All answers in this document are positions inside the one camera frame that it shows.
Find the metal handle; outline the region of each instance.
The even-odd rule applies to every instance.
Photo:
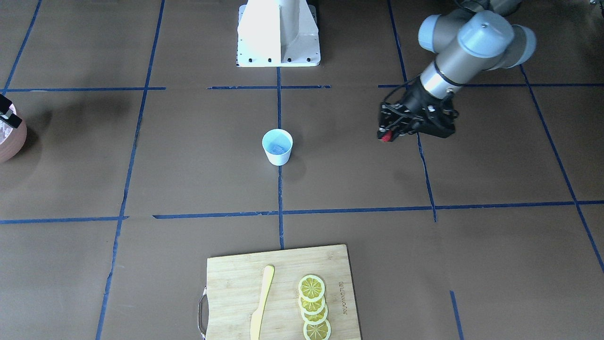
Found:
[[[199,312],[197,314],[197,316],[198,316],[197,328],[199,329],[199,333],[201,333],[201,338],[203,340],[206,340],[205,334],[207,333],[207,329],[202,325],[202,320],[201,320],[201,310],[204,306],[204,298],[206,301],[208,301],[208,287],[204,287],[204,292],[201,295],[201,298],[199,298]]]

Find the white cup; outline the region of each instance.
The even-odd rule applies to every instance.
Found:
[[[272,129],[262,137],[262,147],[268,161],[273,165],[281,166],[287,163],[293,145],[292,135],[282,129]]]

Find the lemon slice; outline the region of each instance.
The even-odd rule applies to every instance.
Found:
[[[332,326],[325,320],[318,325],[304,323],[304,337],[306,340],[327,340],[332,334]]]
[[[323,307],[323,309],[321,309],[315,315],[310,315],[310,314],[307,314],[304,310],[300,310],[300,313],[302,314],[302,318],[309,325],[318,325],[318,324],[322,323],[323,321],[325,321],[327,319],[327,312],[328,312],[327,304],[325,305],[325,307]]]
[[[325,283],[316,275],[306,275],[298,283],[298,291],[306,301],[319,301],[325,294]]]
[[[300,310],[308,315],[317,315],[323,308],[325,308],[325,298],[321,298],[319,301],[310,302],[306,301],[302,296],[298,299],[298,305]]]

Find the cutting board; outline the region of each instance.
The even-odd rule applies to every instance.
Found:
[[[359,321],[346,245],[278,250],[208,259],[208,340],[249,340],[258,308],[262,273],[275,275],[266,300],[260,340],[304,340],[298,282],[307,274],[325,282],[331,340],[360,340]]]

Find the yellow knife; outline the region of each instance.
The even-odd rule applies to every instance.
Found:
[[[266,266],[262,274],[262,288],[260,289],[260,303],[258,309],[252,313],[252,321],[249,326],[249,338],[250,340],[260,339],[260,326],[262,325],[262,315],[264,315],[264,308],[266,306],[266,298],[268,297],[268,290],[271,288],[272,277],[275,275],[275,267]]]

